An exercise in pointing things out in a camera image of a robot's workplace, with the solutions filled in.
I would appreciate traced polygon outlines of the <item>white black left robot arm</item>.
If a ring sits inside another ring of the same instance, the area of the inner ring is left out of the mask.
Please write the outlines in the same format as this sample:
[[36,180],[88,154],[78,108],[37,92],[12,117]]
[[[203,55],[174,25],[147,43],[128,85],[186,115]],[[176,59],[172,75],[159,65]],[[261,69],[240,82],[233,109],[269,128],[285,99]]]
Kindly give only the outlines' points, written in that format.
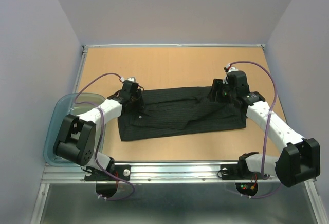
[[101,153],[96,143],[96,132],[102,140],[105,124],[131,110],[143,108],[142,90],[135,78],[123,80],[122,88],[100,105],[74,116],[66,115],[54,142],[55,155],[79,166],[96,169],[104,180],[114,175],[114,159]]

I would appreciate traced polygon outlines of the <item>black pinstriped long sleeve shirt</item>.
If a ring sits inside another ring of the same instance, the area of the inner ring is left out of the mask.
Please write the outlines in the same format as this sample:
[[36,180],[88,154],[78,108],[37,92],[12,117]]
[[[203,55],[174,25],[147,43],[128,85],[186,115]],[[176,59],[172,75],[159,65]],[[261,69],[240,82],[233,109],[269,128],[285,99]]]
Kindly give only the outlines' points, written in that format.
[[229,103],[211,102],[208,87],[142,92],[144,108],[118,118],[121,141],[221,132],[246,128],[246,118]]

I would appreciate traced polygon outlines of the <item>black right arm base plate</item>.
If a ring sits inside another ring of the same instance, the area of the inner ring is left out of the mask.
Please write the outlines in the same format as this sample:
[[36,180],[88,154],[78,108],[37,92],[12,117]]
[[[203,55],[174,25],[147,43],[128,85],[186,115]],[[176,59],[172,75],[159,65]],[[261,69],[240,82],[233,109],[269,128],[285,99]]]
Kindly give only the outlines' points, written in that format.
[[222,180],[251,180],[263,179],[261,173],[252,172],[246,166],[238,164],[222,164],[217,176]]

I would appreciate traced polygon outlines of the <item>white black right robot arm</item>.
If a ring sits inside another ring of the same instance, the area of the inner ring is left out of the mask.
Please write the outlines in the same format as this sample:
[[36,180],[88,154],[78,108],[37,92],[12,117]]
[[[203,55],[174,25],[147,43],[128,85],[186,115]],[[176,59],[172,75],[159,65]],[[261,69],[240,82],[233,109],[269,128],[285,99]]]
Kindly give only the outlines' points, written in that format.
[[223,169],[223,179],[249,178],[257,173],[274,176],[284,186],[291,187],[320,175],[318,141],[306,139],[294,131],[270,109],[259,92],[251,92],[243,71],[230,71],[223,80],[214,79],[208,98],[213,102],[233,104],[243,117],[251,119],[264,131],[280,153],[279,157],[257,152],[243,154],[237,164]]

